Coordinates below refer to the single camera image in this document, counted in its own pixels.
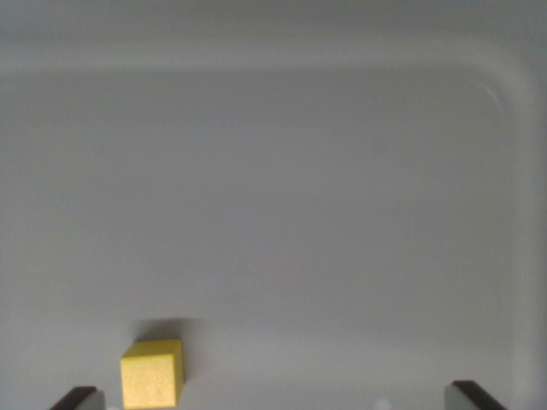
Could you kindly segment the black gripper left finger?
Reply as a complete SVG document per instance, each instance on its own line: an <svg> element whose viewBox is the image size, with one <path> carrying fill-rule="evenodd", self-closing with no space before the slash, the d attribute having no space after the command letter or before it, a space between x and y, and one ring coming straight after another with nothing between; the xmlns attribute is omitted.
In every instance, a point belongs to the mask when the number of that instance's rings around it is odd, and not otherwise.
<svg viewBox="0 0 547 410"><path fill-rule="evenodd" d="M50 410L104 410L104 393L95 386L73 387Z"/></svg>

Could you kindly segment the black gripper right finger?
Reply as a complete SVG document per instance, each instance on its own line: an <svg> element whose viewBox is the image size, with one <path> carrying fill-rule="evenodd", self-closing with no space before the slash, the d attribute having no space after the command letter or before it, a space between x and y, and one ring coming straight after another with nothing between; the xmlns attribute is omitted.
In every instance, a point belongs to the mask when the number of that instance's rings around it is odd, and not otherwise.
<svg viewBox="0 0 547 410"><path fill-rule="evenodd" d="M455 380L444 388L445 410L507 410L473 380Z"/></svg>

